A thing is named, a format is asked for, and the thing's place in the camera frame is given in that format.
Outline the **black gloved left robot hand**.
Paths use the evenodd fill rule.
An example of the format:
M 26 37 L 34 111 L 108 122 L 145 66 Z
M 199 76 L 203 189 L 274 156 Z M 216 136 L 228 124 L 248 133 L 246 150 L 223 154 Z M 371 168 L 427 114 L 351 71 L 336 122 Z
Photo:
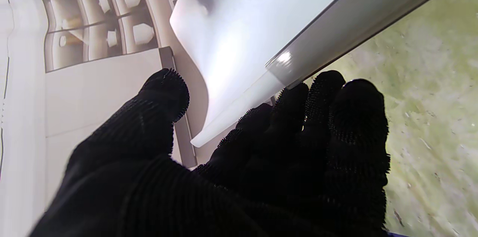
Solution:
M 384 96 L 335 70 L 241 117 L 208 162 L 172 159 L 189 92 L 174 70 L 73 151 L 31 237 L 387 237 Z

